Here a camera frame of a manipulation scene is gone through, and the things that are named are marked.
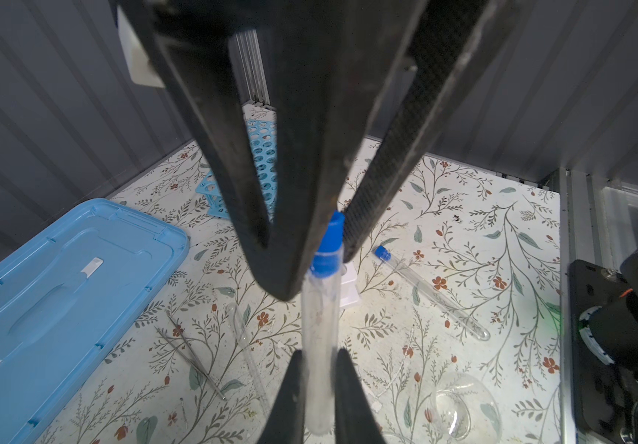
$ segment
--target corrugated metal wall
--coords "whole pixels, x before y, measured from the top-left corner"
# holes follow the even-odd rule
[[[638,185],[638,0],[534,1],[432,151],[529,181],[567,166]]]
[[[0,260],[190,137],[131,82],[105,0],[0,0]]]

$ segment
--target blue cap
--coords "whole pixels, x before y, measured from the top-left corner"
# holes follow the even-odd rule
[[[379,245],[378,248],[376,248],[376,251],[374,252],[374,254],[381,261],[387,262],[391,260],[391,253],[383,245]]]
[[[327,278],[341,268],[343,257],[338,252],[344,242],[344,215],[334,211],[326,228],[326,233],[321,239],[321,244],[312,262],[312,273],[318,278]]]

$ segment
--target plastic test tube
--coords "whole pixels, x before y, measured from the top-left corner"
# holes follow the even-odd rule
[[[442,292],[437,291],[419,274],[412,271],[405,262],[393,257],[385,246],[379,246],[376,248],[374,253],[381,261],[388,264],[396,273],[400,274],[405,280],[407,280],[410,285],[416,287],[427,299],[441,306],[448,312],[448,314],[454,316],[455,320],[463,324],[466,327],[466,330],[472,333],[476,339],[480,341],[488,341],[489,338],[492,337],[486,328],[476,322],[473,317],[467,315],[463,309],[458,307],[454,302],[442,294]]]
[[[343,237],[344,216],[336,211],[302,285],[305,425],[314,435],[327,434],[334,420]]]

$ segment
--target floral tablecloth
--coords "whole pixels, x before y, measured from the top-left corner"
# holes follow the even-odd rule
[[[274,120],[246,105],[247,119]],[[365,139],[340,196],[346,205],[378,142]],[[183,228],[190,253],[119,344],[38,440],[52,443],[254,443],[265,422],[237,345],[237,303],[270,396],[301,347],[300,303],[258,287],[229,221],[206,214],[195,193],[208,172],[190,143],[112,200]],[[465,371],[494,395],[503,443],[560,441],[559,199],[554,192],[425,156],[354,265],[362,302],[341,314],[340,343],[382,405],[384,432],[436,443],[425,394],[446,372]],[[383,244],[488,327],[479,342],[412,293],[370,254]],[[172,324],[170,310],[178,324]],[[183,332],[222,388],[210,384],[156,333]],[[309,442],[334,441],[308,436]]]

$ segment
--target metal tweezers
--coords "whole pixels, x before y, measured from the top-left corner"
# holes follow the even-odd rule
[[[171,312],[166,310],[166,315],[168,316],[168,318],[171,320],[171,322],[173,323],[174,327],[176,325],[178,325],[176,323],[176,321],[173,320],[173,317],[171,316]],[[161,337],[168,342],[168,344],[173,347],[173,350],[175,350],[180,356],[181,358],[183,358],[183,360],[185,360],[191,367],[193,367],[194,369],[196,369],[196,371],[198,371],[198,373],[202,374],[210,383],[210,385],[213,387],[213,390],[215,390],[215,393],[218,394],[218,396],[220,396],[220,398],[223,401],[227,401],[227,398],[225,397],[225,395],[223,395],[223,393],[220,391],[220,388],[218,388],[218,386],[213,382],[213,380],[210,378],[210,374],[208,373],[208,371],[205,369],[205,367],[203,367],[203,363],[200,362],[200,360],[198,359],[198,356],[195,354],[195,351],[193,351],[193,349],[190,346],[190,343],[188,342],[188,340],[186,339],[186,337],[183,335],[183,333],[180,331],[179,329],[179,335],[181,336],[181,339],[183,340],[183,343],[185,344],[186,347],[188,347],[188,351],[190,351],[190,354],[192,356],[192,359],[189,358],[188,356],[186,356],[185,354],[183,354],[180,350],[180,348],[177,345],[174,345],[173,342],[171,342],[171,339],[168,338],[168,336],[166,336],[159,327],[156,327],[156,331],[158,332],[158,334],[161,335]]]

